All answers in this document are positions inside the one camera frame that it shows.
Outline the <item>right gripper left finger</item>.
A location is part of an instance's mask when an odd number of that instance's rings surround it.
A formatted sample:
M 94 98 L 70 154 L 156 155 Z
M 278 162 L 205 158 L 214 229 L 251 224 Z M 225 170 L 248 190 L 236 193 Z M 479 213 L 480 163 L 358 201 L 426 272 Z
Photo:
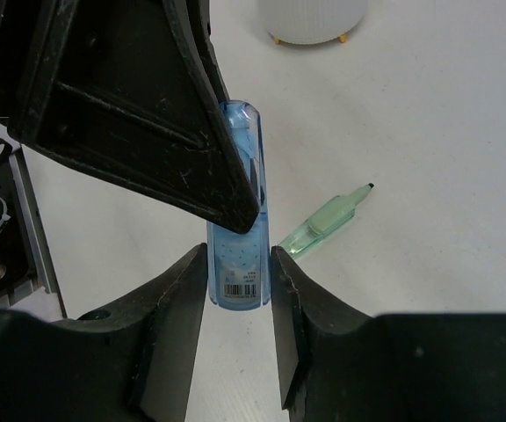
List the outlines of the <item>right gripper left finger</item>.
M 0 310 L 0 421 L 182 421 L 206 299 L 206 246 L 77 319 Z

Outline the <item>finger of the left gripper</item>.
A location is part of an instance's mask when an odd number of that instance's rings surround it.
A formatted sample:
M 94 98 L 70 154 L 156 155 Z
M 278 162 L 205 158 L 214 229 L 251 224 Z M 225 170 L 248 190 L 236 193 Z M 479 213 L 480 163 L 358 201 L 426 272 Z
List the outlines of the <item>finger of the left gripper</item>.
M 259 202 L 231 140 L 207 1 L 39 1 L 9 135 L 236 233 Z

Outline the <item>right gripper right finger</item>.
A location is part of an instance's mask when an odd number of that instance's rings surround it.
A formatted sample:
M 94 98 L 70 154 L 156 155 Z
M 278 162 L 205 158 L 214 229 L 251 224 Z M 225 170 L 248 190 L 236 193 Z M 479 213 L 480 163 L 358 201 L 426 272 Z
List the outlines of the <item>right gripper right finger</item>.
M 506 421 L 506 313 L 368 316 L 279 247 L 271 310 L 292 421 Z

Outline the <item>blue highlighter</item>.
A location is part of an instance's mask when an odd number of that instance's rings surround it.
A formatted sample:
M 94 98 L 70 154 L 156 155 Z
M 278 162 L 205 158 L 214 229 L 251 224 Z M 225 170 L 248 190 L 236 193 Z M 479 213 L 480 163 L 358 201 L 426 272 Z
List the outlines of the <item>blue highlighter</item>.
M 208 294 L 232 311 L 257 309 L 271 299 L 270 238 L 261 119 L 244 101 L 221 105 L 232 140 L 260 203 L 251 230 L 239 235 L 213 223 L 207 228 Z

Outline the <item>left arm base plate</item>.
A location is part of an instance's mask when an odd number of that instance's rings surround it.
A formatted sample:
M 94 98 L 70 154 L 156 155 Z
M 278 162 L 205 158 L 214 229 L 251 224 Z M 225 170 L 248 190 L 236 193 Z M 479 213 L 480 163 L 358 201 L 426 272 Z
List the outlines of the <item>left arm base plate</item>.
M 42 287 L 66 315 L 22 149 L 0 138 L 0 308 Z

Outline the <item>mint green highlighter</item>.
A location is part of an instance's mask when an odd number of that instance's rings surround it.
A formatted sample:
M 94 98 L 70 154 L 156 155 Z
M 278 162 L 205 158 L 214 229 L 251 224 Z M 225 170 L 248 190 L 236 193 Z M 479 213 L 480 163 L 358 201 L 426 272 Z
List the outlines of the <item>mint green highlighter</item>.
M 349 222 L 358 205 L 370 194 L 374 183 L 359 187 L 352 193 L 336 195 L 317 209 L 278 246 L 292 258 L 299 258 Z

